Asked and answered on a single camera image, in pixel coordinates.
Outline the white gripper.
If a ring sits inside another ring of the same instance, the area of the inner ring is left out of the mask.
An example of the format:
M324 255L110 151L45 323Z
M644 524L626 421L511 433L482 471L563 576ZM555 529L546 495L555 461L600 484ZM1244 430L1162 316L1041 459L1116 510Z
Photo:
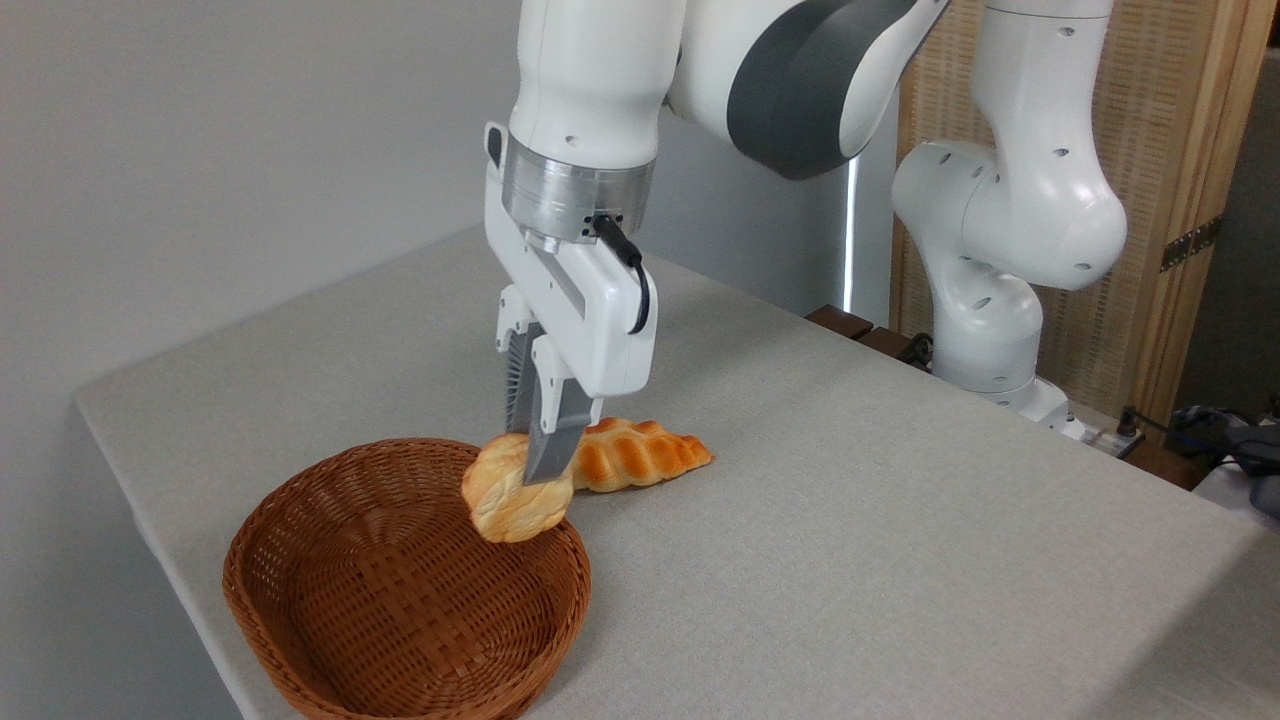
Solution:
M524 486L539 486L568 468L593 424L593 398L631 395L648 382L657 288L593 222L608 217L632 237L654 165L557 161L498 123L486 126L484 147L485 233L515 283L500 292L495 332L506 356L506 433L527 436Z

